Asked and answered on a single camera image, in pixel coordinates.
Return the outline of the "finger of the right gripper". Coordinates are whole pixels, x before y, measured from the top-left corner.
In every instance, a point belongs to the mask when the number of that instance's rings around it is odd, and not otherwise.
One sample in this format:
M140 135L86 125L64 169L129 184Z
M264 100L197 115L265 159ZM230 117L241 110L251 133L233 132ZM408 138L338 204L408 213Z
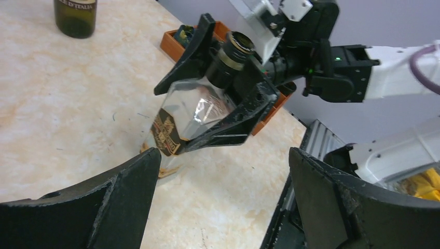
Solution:
M266 76L266 70L260 62L251 58L226 91L226 97L232 100L235 109L204 133L188 141L183 152L243 144L257 124L267 116L279 95L280 91Z
M215 20L209 13L200 16L193 38L180 59L154 88L154 95L169 91L171 83L191 78L200 78L212 61L210 47L215 29Z

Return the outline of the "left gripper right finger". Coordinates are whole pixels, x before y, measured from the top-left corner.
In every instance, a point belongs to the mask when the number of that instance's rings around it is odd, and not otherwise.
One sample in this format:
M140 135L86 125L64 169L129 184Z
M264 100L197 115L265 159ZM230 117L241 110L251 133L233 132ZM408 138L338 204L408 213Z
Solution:
M389 191L292 147L308 248L439 248L439 203Z

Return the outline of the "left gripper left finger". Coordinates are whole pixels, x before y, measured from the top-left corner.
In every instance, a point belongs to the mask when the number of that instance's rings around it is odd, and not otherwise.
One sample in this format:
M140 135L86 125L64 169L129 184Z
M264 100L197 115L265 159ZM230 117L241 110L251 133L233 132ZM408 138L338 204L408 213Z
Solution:
M1 248L139 248L160 151L39 199L1 203Z

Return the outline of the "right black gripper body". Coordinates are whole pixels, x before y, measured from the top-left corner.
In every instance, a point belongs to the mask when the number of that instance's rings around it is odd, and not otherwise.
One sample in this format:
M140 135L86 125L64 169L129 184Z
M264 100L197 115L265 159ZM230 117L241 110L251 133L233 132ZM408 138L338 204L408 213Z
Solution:
M275 86L307 75L321 42L329 40L338 16L336 1L280 1L274 20L284 32L265 65Z

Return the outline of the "clear tall glass bottle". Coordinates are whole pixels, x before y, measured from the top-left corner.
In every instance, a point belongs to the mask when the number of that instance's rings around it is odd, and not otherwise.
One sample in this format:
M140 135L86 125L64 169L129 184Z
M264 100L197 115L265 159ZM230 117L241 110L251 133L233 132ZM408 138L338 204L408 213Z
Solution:
M244 34L231 31L217 52L228 66L241 72L254 52L254 44ZM150 132L141 151L155 147L160 150L161 164L158 178L174 175L182 167L175 160L186 153L186 143L217 124L234 107L225 95L226 90L216 87L206 76L178 80L170 89L153 119Z

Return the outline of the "green bottle grey capsule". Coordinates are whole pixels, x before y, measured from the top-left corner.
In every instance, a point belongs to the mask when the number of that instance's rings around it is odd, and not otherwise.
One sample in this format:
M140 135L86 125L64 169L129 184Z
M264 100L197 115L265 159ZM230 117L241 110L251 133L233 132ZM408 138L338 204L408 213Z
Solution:
M54 0L56 26L69 37L89 38L95 30L97 3L96 0Z

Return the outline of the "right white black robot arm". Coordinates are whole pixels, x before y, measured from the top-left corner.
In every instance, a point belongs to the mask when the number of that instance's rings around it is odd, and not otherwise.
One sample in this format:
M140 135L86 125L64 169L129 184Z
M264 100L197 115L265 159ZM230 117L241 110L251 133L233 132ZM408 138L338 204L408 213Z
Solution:
M403 112L414 124L422 106L439 108L439 61L433 44L416 47L323 46L338 34L337 1L231 1L223 20L247 35L271 83L305 78L300 117L329 121L344 138L365 141L402 127Z

